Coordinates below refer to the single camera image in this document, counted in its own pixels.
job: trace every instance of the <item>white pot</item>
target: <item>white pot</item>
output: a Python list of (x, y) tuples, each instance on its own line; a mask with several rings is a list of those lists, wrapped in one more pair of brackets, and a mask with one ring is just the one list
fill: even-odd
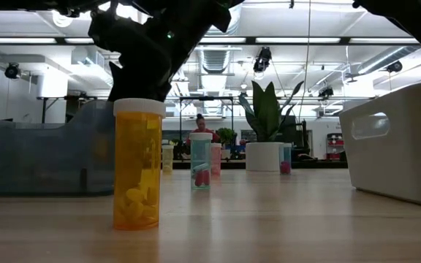
[(252, 142), (246, 144), (246, 170), (278, 172), (278, 148), (282, 142)]
[(223, 159), (230, 159), (231, 156), (232, 156), (232, 154), (230, 153), (230, 150), (228, 150), (228, 149), (222, 150), (222, 158)]

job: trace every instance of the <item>desk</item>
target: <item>desk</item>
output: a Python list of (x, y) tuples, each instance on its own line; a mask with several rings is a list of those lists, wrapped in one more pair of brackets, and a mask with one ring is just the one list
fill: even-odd
[(420, 262), (421, 206), (355, 191), (346, 169), (162, 176), (160, 227), (111, 228), (112, 198), (0, 199), (0, 262)]

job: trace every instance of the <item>potted plant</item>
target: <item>potted plant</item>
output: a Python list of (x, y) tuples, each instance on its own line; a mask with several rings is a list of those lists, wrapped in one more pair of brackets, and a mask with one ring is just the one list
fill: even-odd
[(232, 144), (233, 138), (235, 137), (235, 133), (232, 129), (228, 128), (220, 128), (217, 130), (216, 133), (220, 137), (220, 143), (224, 146), (222, 150), (222, 158), (229, 159), (230, 149), (227, 149), (227, 146)]
[[(287, 116), (293, 107), (290, 105), (293, 96), (298, 93), (303, 81), (294, 88), (292, 95), (280, 107), (277, 101), (274, 84), (271, 82), (262, 90), (254, 81), (253, 83), (253, 108), (244, 95), (238, 97), (239, 103), (246, 112), (246, 120), (257, 136), (257, 142), (246, 144), (246, 170), (255, 172), (278, 172), (278, 148), (281, 142), (275, 142), (276, 136), (284, 125)], [(282, 110), (289, 106), (285, 116)]]

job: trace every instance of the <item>green leaves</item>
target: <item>green leaves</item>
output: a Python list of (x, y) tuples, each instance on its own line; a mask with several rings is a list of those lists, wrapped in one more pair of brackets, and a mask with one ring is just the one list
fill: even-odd
[(259, 141), (259, 137), (264, 138), (265, 130), (262, 128), (261, 124), (259, 123), (259, 120), (254, 114), (254, 111), (252, 110), (251, 105), (249, 104), (248, 100), (245, 98), (243, 94), (240, 94), (240, 96), (238, 96), (238, 101), (240, 105), (243, 106), (243, 109), (245, 109), (246, 121), (248, 121), (248, 124), (253, 129), (253, 131), (256, 132), (258, 141)]
[(229, 145), (233, 141), (234, 132), (232, 129), (220, 128), (216, 131), (217, 135), (220, 137), (220, 142)]
[(298, 83), (295, 88), (293, 89), (292, 95), (290, 95), (289, 99), (285, 101), (284, 105), (282, 105), (280, 112), (282, 113), (282, 110), (288, 105), (290, 104), (290, 102), (293, 99), (293, 96), (295, 96), (298, 91), (300, 91), (301, 85), (304, 83), (304, 81), (301, 81), (300, 83)]
[(249, 126), (256, 132), (258, 142), (273, 142), (279, 133), (281, 127), (284, 125), (287, 116), (290, 115), (294, 105), (291, 105), (287, 110), (285, 116), (281, 116), (282, 110), (289, 105), (295, 94), (300, 91), (303, 81), (298, 83), (294, 88), (290, 98), (280, 107), (277, 101), (276, 91), (274, 84), (271, 82), (265, 89), (262, 90), (261, 86), (253, 83), (253, 109), (248, 100), (240, 95), (238, 101), (245, 109), (246, 120)]

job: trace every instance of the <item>air duct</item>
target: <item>air duct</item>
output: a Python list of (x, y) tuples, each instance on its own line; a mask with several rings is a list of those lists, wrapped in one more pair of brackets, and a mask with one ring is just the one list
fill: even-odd
[[(383, 69), (386, 66), (391, 65), (392, 63), (405, 58), (406, 56), (412, 54), (413, 52), (421, 49), (421, 46), (408, 46), (408, 47), (390, 47), (380, 54), (374, 56), (373, 58), (368, 59), (365, 62), (362, 62), (358, 65), (350, 65), (351, 67), (351, 76), (356, 77), (360, 75), (367, 75), (373, 73), (377, 70)], [(319, 80), (313, 87), (324, 88), (325, 86), (331, 84), (332, 82), (342, 79), (343, 74), (346, 73), (349, 65), (345, 64), (339, 66), (335, 69), (334, 72), (331, 72), (326, 77), (323, 77)]]
[(376, 70), (383, 69), (386, 66), (391, 65), (399, 59), (405, 58), (420, 48), (420, 46), (390, 47), (373, 58), (358, 65), (357, 73), (359, 75), (373, 73)]
[[(240, 21), (241, 4), (230, 9), (232, 20), (230, 21), (228, 30), (226, 33), (222, 33), (214, 26), (209, 29), (207, 36), (232, 36), (236, 34), (238, 30), (238, 24)], [(230, 62), (230, 54), (232, 51), (226, 50), (201, 50), (200, 59), (201, 66), (204, 72), (211, 74), (221, 74), (227, 69)]]
[[(238, 30), (241, 15), (241, 4), (230, 8), (230, 14), (232, 20), (228, 26), (227, 32), (222, 33), (220, 30), (212, 26), (207, 32), (207, 36), (232, 36), (235, 35)], [(213, 75), (202, 76), (201, 85), (208, 91), (223, 91), (225, 89), (225, 83), (227, 82), (226, 75), (218, 75), (226, 73), (230, 64), (230, 56), (232, 51), (230, 50), (201, 50), (201, 73), (208, 73)]]

